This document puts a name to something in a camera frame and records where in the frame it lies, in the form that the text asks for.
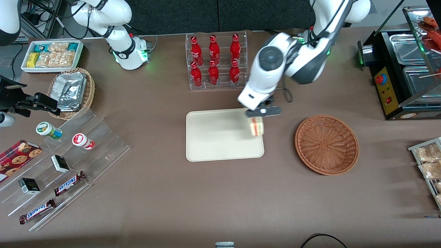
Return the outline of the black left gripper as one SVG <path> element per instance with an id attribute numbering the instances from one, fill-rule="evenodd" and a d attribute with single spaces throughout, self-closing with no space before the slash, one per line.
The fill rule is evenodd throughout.
<path id="1" fill-rule="evenodd" d="M 255 110 L 246 110 L 247 118 L 254 117 L 269 117 L 269 116 L 277 116 L 281 114 L 281 108 L 279 106 L 274 105 L 274 98 L 269 97 L 265 101 L 259 103 L 258 107 Z"/>

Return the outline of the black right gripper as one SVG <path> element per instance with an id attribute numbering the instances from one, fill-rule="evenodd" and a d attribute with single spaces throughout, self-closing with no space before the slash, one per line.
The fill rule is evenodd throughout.
<path id="1" fill-rule="evenodd" d="M 2 112 L 11 112 L 29 117 L 31 115 L 30 109 L 34 103 L 38 107 L 48 109 L 49 115 L 60 116 L 61 110 L 57 108 L 57 100 L 43 93 L 36 93 L 32 103 L 32 96 L 25 94 L 21 89 L 27 85 L 16 83 L 4 76 L 0 78 L 0 110 Z"/>

